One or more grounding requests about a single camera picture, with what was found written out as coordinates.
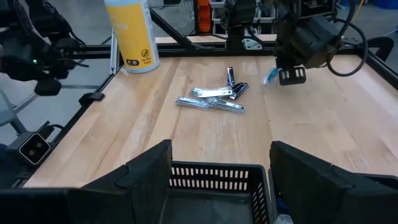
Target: bottle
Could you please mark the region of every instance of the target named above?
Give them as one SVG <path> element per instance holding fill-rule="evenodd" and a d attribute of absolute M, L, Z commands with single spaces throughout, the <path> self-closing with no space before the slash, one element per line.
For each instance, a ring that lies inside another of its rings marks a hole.
<path fill-rule="evenodd" d="M 147 0 L 104 0 L 128 72 L 152 71 L 160 64 Z"/>

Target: wooden tabletop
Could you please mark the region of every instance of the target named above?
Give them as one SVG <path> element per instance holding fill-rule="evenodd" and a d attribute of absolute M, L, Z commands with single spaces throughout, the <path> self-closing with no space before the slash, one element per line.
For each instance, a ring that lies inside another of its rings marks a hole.
<path fill-rule="evenodd" d="M 360 59 L 339 55 L 339 72 Z M 274 57 L 162 58 L 145 74 L 121 70 L 25 187 L 79 187 L 172 139 L 180 161 L 262 164 L 281 140 L 355 172 L 398 175 L 398 92 L 365 65 L 341 78 L 307 70 L 302 85 L 264 86 Z M 249 89 L 243 114 L 175 104 L 193 87 L 226 85 L 226 68 Z"/>

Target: plastic crate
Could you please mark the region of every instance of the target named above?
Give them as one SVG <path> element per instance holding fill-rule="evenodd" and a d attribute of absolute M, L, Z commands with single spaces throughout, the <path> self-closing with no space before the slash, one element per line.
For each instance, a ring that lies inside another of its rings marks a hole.
<path fill-rule="evenodd" d="M 274 221 L 262 166 L 172 162 L 163 224 Z"/>
<path fill-rule="evenodd" d="M 373 4 L 382 9 L 398 9 L 398 0 L 375 0 Z"/>

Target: black camera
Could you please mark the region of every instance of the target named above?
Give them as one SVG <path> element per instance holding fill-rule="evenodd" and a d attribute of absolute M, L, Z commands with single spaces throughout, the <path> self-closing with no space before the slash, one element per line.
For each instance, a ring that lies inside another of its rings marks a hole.
<path fill-rule="evenodd" d="M 50 152 L 51 146 L 36 132 L 21 134 L 7 147 L 7 153 L 18 163 L 38 167 Z"/>

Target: gray floor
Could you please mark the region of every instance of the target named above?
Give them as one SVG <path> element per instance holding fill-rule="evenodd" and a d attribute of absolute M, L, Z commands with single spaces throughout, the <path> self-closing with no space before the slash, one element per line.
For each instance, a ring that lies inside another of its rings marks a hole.
<path fill-rule="evenodd" d="M 68 20 L 76 35 L 87 44 L 100 44 L 110 36 L 111 24 L 104 8 L 103 0 L 49 0 L 58 11 Z M 157 12 L 178 30 L 182 29 L 183 17 L 178 7 L 157 8 Z M 341 10 L 341 17 L 346 15 Z M 364 6 L 356 24 L 370 37 L 384 35 L 398 26 L 398 11 L 387 11 L 374 6 Z M 154 27 L 157 37 L 167 34 L 157 26 Z M 348 31 L 346 36 L 355 36 Z M 398 45 L 398 34 L 391 34 Z M 398 71 L 398 46 L 395 46 L 388 63 Z M 64 85 L 99 85 L 108 76 L 109 59 L 86 60 L 90 68 L 76 68 L 71 71 L 69 77 L 63 81 Z M 35 82 L 17 82 L 10 80 L 6 75 L 0 75 L 0 89 L 3 89 L 10 101 L 19 105 L 32 96 Z M 62 90 L 57 96 L 38 97 L 29 106 L 19 112 L 18 117 L 27 129 L 36 130 L 47 120 L 52 123 L 65 125 L 78 111 L 80 105 L 78 99 L 84 93 L 92 90 Z M 11 143 L 16 134 L 10 125 L 0 127 L 0 142 Z"/>

